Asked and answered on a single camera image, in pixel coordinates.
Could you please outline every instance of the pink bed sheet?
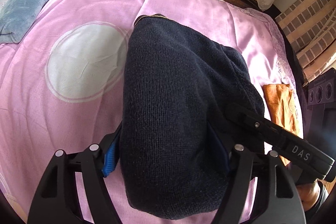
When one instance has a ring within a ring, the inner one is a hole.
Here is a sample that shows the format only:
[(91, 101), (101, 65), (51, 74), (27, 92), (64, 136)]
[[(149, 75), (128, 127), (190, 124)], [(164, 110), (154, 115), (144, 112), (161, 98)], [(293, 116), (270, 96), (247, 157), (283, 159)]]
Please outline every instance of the pink bed sheet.
[[(295, 89), (281, 34), (255, 10), (221, 0), (50, 0), (20, 44), (0, 45), (0, 187), (22, 218), (56, 150), (82, 151), (120, 123), (128, 37), (138, 16), (157, 13), (241, 52), (262, 97), (265, 84)], [(92, 221), (77, 178), (83, 215)], [(119, 165), (105, 182), (125, 224), (206, 224), (215, 214), (159, 219), (128, 205)]]

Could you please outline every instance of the speaker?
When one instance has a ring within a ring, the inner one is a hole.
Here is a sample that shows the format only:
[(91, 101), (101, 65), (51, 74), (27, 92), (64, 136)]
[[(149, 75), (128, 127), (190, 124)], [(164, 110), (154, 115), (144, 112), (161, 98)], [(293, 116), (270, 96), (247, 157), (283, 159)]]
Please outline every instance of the speaker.
[(331, 68), (308, 85), (308, 106), (336, 102), (336, 70)]

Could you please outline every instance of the white circle pattern on sheet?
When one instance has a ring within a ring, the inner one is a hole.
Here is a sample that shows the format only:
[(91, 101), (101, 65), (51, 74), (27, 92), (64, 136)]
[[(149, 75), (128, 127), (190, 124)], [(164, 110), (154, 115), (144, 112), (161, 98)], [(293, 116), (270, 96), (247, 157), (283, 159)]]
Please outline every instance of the white circle pattern on sheet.
[(94, 100), (120, 79), (127, 33), (107, 22), (88, 22), (62, 35), (45, 66), (48, 88), (65, 102)]

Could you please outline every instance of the blue plush cushion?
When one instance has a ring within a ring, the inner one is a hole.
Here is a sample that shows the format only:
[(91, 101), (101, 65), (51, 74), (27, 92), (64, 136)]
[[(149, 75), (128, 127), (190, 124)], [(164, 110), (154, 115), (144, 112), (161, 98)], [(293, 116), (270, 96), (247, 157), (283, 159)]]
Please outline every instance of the blue plush cushion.
[(47, 1), (7, 1), (0, 14), (0, 43), (19, 43)]

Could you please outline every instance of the black sleeve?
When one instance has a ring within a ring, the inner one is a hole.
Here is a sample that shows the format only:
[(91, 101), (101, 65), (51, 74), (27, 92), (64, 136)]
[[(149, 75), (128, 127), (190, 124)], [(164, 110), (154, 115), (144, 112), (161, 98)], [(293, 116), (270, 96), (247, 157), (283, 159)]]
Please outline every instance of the black sleeve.
[(317, 200), (317, 202), (315, 203), (315, 205), (309, 209), (308, 211), (306, 211), (304, 214), (306, 216), (306, 222), (308, 222), (309, 220), (311, 220), (313, 218), (313, 216), (316, 214), (316, 212), (320, 209), (320, 207), (322, 206), (322, 204), (325, 202), (325, 200), (328, 197), (328, 192), (327, 189), (324, 187), (323, 183), (320, 181), (317, 181), (320, 187), (320, 196), (319, 199)]

